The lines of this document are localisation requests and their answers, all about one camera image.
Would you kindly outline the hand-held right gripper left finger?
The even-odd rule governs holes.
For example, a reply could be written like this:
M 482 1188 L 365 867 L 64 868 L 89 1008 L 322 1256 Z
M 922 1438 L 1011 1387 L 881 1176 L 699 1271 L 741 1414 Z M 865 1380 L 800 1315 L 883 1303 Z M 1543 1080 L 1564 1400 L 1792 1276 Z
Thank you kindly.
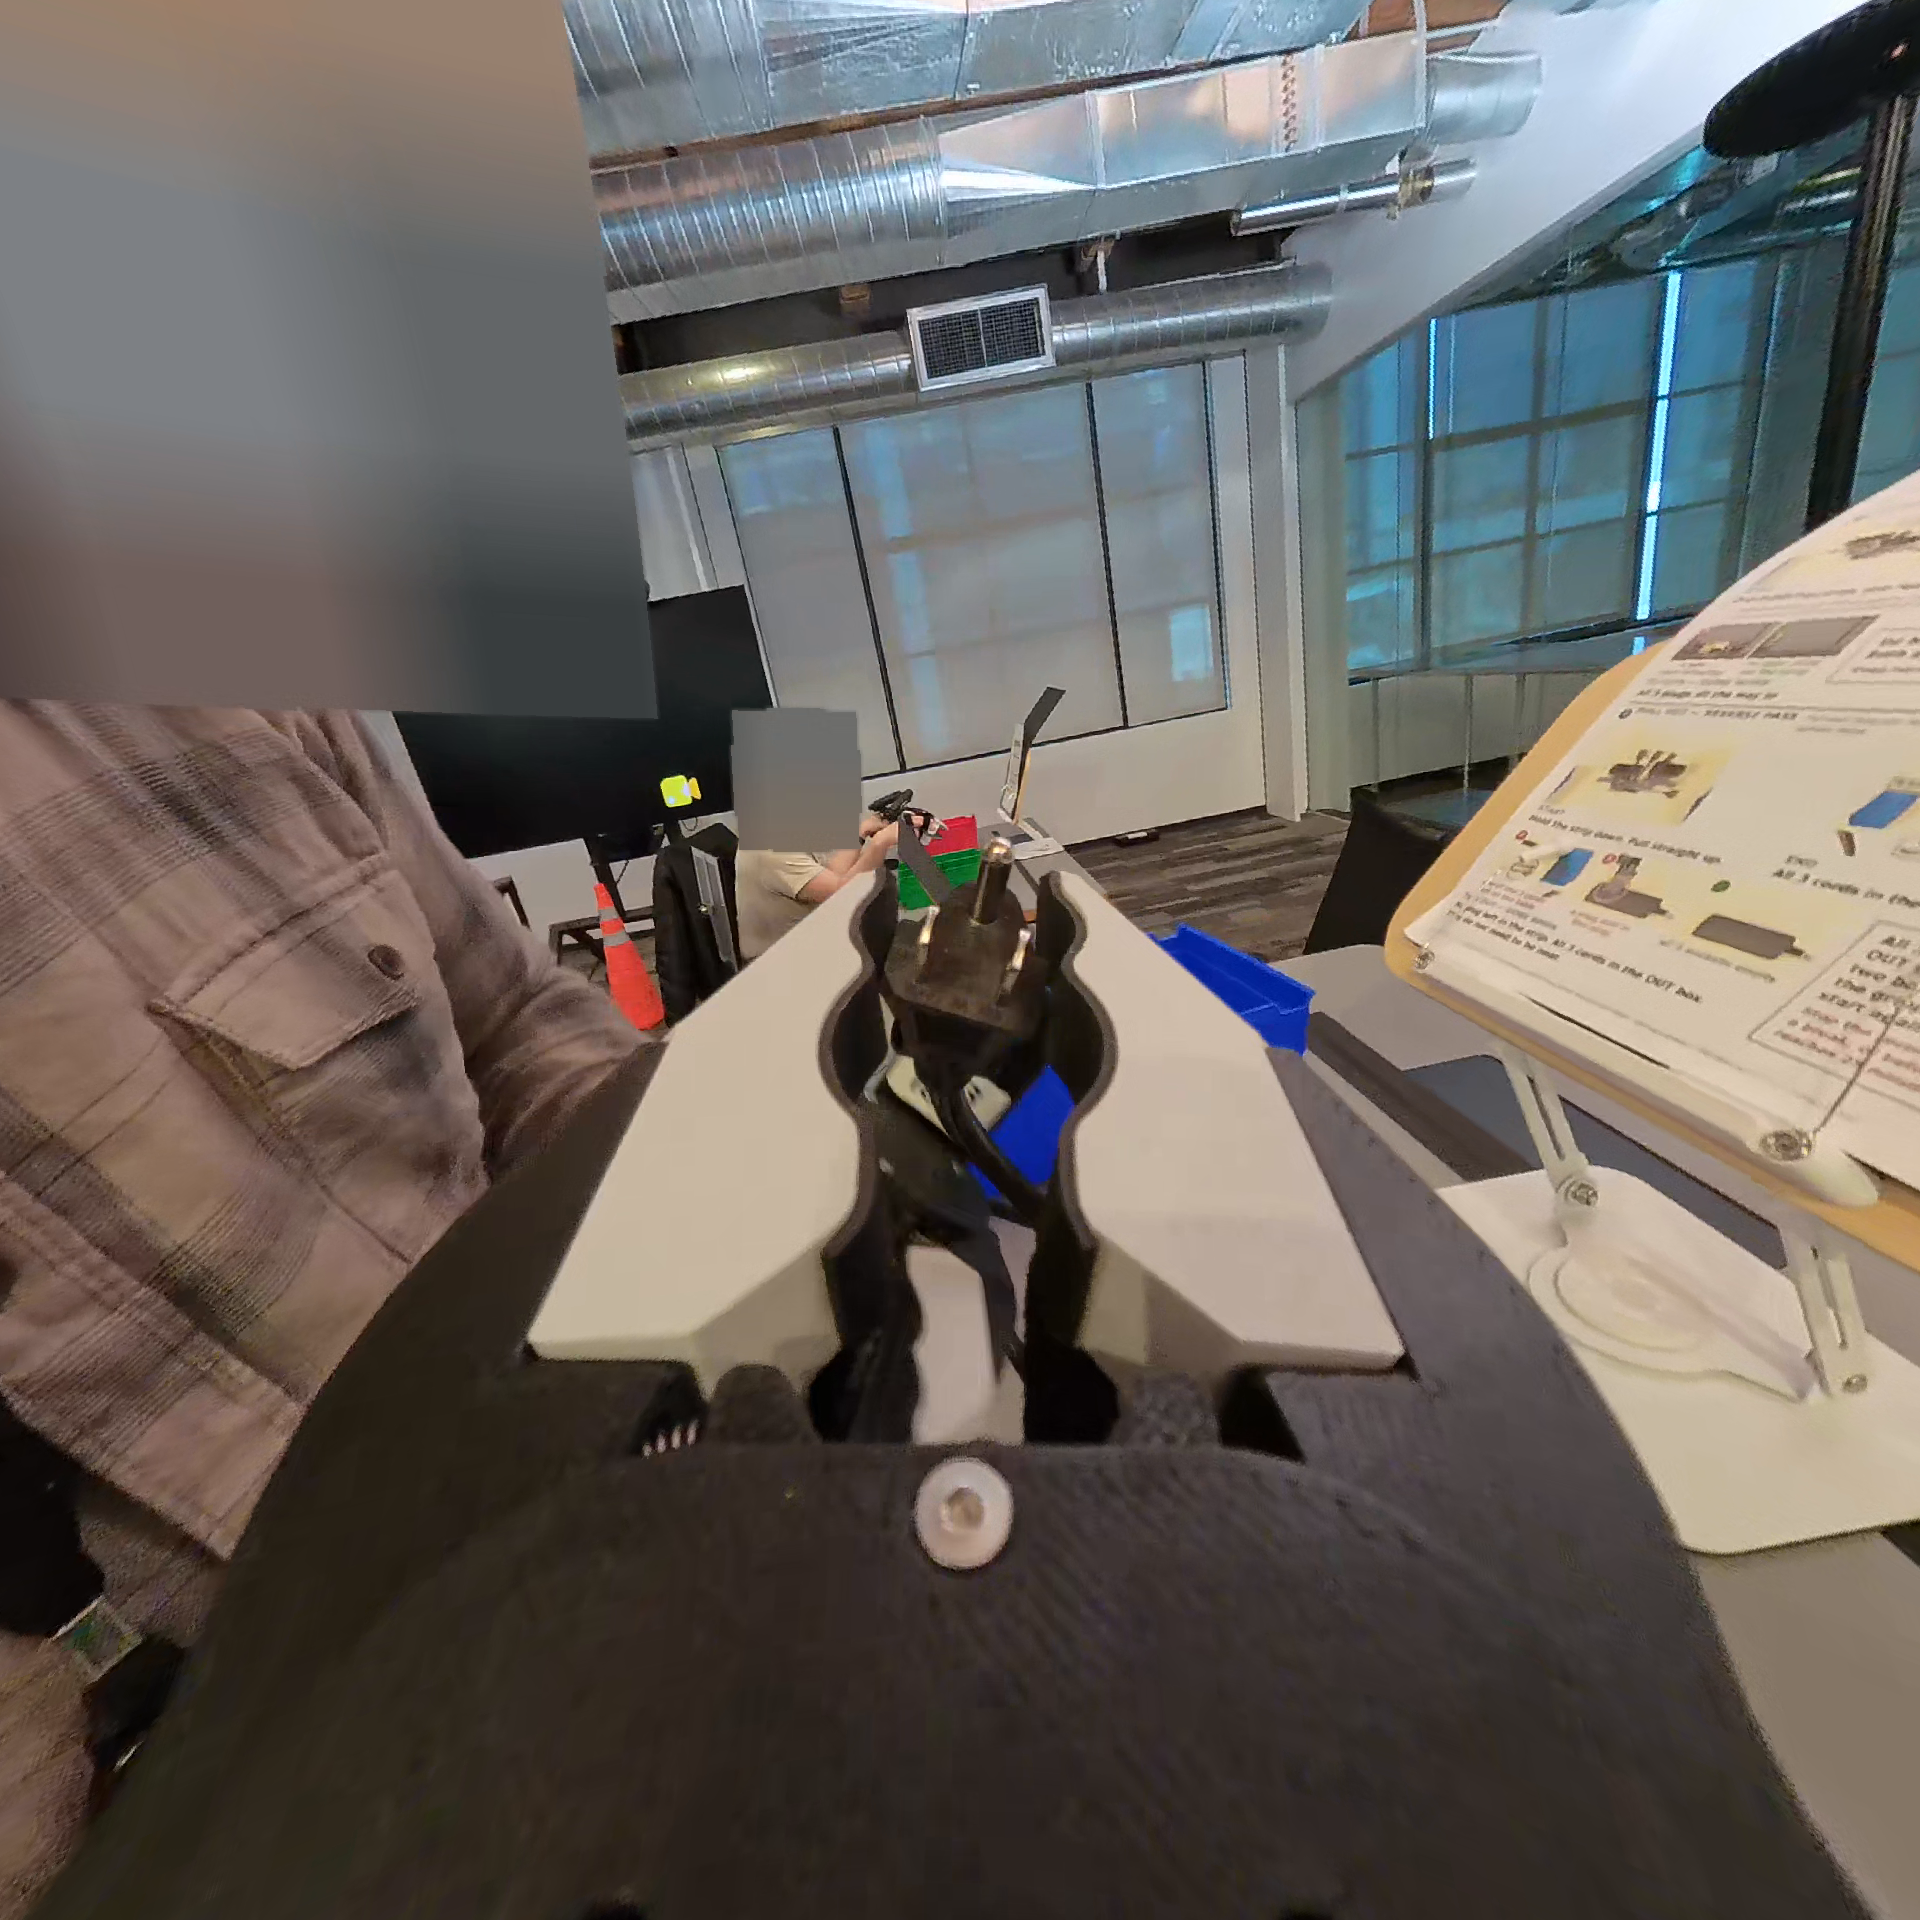
M 680 1023 L 533 1318 L 538 1359 L 804 1385 L 838 1352 L 829 1254 L 879 1163 L 832 1039 L 889 905 L 885 875 L 854 878 Z

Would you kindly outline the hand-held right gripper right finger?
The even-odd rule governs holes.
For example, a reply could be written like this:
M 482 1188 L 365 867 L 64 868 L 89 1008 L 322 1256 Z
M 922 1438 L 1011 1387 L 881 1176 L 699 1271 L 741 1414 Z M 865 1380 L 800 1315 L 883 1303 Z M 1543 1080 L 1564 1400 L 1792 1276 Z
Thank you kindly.
M 1044 877 L 1038 950 L 1072 1100 L 1040 1336 L 1188 1378 L 1393 1372 L 1401 1330 L 1257 1031 L 1084 877 Z

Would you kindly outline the blue plastic bin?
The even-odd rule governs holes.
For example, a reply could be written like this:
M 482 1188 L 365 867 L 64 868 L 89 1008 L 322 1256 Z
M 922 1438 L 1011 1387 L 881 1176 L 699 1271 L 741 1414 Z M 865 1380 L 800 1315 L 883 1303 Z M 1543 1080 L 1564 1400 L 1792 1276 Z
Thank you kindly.
M 1309 1052 L 1314 993 L 1297 977 L 1192 924 L 1156 934 L 1155 945 L 1253 1028 L 1266 1049 Z M 1034 1188 L 1046 1188 L 1072 1111 L 1068 1085 L 1043 1065 L 1021 1097 L 993 1121 L 988 1137 L 1019 1176 Z

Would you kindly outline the orange traffic cone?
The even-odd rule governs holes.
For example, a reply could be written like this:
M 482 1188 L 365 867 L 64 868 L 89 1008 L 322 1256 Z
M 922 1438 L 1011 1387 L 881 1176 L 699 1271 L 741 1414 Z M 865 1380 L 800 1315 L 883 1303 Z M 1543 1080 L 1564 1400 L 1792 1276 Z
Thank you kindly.
M 667 1010 L 651 968 L 636 948 L 609 884 L 596 881 L 593 898 L 610 998 L 638 1032 L 657 1035 L 667 1027 Z

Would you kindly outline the black office chair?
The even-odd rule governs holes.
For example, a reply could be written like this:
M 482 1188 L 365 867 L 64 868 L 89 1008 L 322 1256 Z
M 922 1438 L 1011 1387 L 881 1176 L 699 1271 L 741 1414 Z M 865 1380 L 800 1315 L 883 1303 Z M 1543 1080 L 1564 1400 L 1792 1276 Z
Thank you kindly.
M 667 1025 L 676 1027 L 743 971 L 737 903 L 739 837 L 725 825 L 657 837 L 654 964 Z

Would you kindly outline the black monitor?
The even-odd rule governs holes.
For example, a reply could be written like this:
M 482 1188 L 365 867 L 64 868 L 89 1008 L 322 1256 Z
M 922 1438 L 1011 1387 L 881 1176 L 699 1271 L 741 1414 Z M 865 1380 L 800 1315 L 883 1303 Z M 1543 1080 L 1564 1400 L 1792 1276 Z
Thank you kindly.
M 638 857 L 675 813 L 732 813 L 732 716 L 772 708 L 751 592 L 663 599 L 649 620 L 652 719 L 396 715 L 427 802 L 465 857 L 593 838 Z

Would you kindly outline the tilted document stand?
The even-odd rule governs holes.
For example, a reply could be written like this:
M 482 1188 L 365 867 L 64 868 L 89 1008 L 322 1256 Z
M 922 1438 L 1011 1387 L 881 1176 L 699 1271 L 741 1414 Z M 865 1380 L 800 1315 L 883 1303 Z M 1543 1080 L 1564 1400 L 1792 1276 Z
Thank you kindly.
M 995 831 L 1001 838 L 1021 838 L 1027 815 L 1027 789 L 1040 736 L 1062 706 L 1066 688 L 1046 685 L 1015 728 L 997 802 Z

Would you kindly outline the printed instruction sheet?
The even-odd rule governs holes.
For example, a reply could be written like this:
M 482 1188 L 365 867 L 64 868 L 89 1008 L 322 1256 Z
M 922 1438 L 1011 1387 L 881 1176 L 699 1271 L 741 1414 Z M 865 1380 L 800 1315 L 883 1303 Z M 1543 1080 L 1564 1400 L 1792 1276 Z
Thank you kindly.
M 1650 652 L 1409 937 L 1735 1141 L 1916 1188 L 1919 482 Z

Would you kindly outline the black round clip device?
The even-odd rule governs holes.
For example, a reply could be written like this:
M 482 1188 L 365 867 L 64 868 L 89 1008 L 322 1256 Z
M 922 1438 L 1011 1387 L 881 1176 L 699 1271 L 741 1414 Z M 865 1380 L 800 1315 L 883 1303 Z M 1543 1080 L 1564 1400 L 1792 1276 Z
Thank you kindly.
M 2 1628 L 49 1643 L 106 1592 L 84 1547 L 80 1470 L 2 1405 Z

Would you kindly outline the white air vent grille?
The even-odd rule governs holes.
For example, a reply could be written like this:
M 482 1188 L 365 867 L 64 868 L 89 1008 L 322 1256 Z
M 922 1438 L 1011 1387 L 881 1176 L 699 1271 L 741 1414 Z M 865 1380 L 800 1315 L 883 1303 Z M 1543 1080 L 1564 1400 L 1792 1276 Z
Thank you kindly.
M 911 306 L 907 339 L 922 394 L 948 394 L 1059 368 L 1044 287 Z

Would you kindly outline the black round pole lamp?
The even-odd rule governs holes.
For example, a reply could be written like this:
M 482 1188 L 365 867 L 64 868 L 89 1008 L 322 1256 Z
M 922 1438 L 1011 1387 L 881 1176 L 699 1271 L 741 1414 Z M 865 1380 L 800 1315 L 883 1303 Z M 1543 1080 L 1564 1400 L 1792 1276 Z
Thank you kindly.
M 1707 117 L 1703 147 L 1758 161 L 1864 128 L 1860 184 L 1836 295 L 1827 389 L 1809 474 L 1805 530 L 1853 502 L 1909 158 L 1916 128 L 1919 7 L 1871 2 L 1802 37 L 1739 83 Z

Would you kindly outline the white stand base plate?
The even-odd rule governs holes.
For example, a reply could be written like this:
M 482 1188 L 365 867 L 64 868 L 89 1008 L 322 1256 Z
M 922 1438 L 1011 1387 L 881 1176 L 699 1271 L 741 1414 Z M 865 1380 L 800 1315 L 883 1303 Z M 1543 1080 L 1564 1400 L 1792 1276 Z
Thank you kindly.
M 1545 1171 L 1442 1200 L 1547 1315 L 1683 1547 L 1744 1557 L 1915 1525 L 1919 1372 L 1855 1274 L 1789 1234 L 1777 1269 L 1631 1173 L 1573 1204 Z

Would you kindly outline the round silver ceiling duct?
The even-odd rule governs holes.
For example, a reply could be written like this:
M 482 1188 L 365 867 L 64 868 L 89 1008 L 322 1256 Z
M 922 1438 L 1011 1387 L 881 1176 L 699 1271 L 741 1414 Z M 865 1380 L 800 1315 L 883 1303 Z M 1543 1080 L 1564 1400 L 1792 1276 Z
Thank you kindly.
M 821 344 L 725 355 L 622 377 L 626 444 L 630 452 L 726 444 L 1118 372 L 1199 365 L 1251 344 L 1311 341 L 1322 332 L 1331 308 L 1331 272 L 1299 261 L 1050 301 L 1056 368 L 948 394 L 919 392 L 907 324 Z

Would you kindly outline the large silver ceiling duct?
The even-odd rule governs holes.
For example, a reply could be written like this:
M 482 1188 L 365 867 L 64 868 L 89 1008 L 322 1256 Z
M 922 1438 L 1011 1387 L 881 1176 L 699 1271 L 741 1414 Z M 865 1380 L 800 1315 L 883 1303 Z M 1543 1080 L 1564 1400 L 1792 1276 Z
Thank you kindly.
M 1403 35 L 638 162 L 593 183 L 607 293 L 652 320 L 1169 229 L 1510 137 L 1541 87 Z

